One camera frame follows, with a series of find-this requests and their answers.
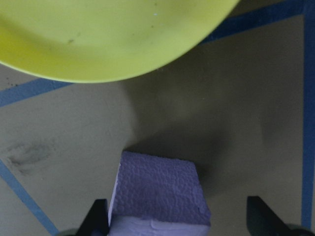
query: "foam block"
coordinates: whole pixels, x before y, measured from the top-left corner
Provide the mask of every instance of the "foam block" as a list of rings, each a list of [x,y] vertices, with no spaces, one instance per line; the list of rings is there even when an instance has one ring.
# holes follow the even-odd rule
[[[210,212],[195,165],[123,152],[109,219],[110,236],[206,236]]]

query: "yellow plate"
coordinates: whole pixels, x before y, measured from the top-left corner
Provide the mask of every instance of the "yellow plate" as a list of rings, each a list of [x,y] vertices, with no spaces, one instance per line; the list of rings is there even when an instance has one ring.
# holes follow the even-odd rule
[[[159,68],[206,37],[239,0],[0,0],[0,62],[96,83]]]

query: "floor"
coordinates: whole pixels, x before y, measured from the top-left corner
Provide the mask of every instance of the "floor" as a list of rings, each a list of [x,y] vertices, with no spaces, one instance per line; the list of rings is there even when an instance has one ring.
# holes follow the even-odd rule
[[[238,15],[279,0],[244,0]],[[0,66],[0,93],[37,79]],[[193,161],[211,236],[244,235],[246,197],[301,220],[303,17],[193,50],[146,75],[0,108],[0,160],[59,231],[111,199],[122,150]],[[0,178],[0,235],[51,235]]]

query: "blue tape line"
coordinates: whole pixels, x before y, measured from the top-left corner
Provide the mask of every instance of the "blue tape line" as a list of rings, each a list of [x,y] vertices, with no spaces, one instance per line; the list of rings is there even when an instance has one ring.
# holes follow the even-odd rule
[[[311,227],[315,158],[315,12],[313,0],[287,0],[240,16],[226,19],[202,43],[264,26],[286,18],[305,14],[305,66],[304,66],[304,137],[302,225]],[[0,91],[0,107],[62,88],[71,83],[37,79],[18,87]]]
[[[304,5],[304,120],[302,225],[312,226],[315,165],[315,1]]]
[[[42,209],[36,204],[32,197],[27,193],[23,186],[18,182],[10,170],[0,160],[0,176],[15,192],[19,199],[27,206],[45,229],[52,235],[56,235],[59,231],[56,226],[50,221]]]
[[[223,21],[201,43],[214,41],[256,27],[274,23],[286,18],[300,15],[303,11],[303,0],[287,0],[271,6],[230,17]]]
[[[0,91],[0,107],[68,85],[71,85],[71,83],[36,79],[16,87],[8,88],[6,90]]]

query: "blue tape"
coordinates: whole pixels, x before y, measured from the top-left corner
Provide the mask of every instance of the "blue tape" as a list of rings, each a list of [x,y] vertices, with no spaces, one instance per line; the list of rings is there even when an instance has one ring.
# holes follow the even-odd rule
[[[71,85],[71,83],[36,79],[16,87],[8,88],[0,91],[0,107],[34,97],[42,93],[50,92],[55,89],[60,89],[68,85]]]
[[[304,61],[304,124],[303,124],[303,183],[302,225],[310,228],[315,164],[315,1],[286,0],[223,21],[202,43],[264,26],[286,18],[305,14]],[[0,107],[42,93],[70,85],[71,83],[37,79],[18,87],[0,91]]]
[[[0,160],[0,176],[15,192],[19,199],[27,206],[45,229],[52,235],[56,235],[59,231],[56,226],[50,221],[42,209],[36,204],[32,197],[27,193],[23,186],[18,182],[10,170]]]
[[[304,1],[302,225],[312,226],[315,164],[315,1]]]
[[[256,27],[274,23],[286,18],[300,15],[303,11],[303,0],[287,0],[271,6],[230,17],[223,21],[201,43],[214,41]]]

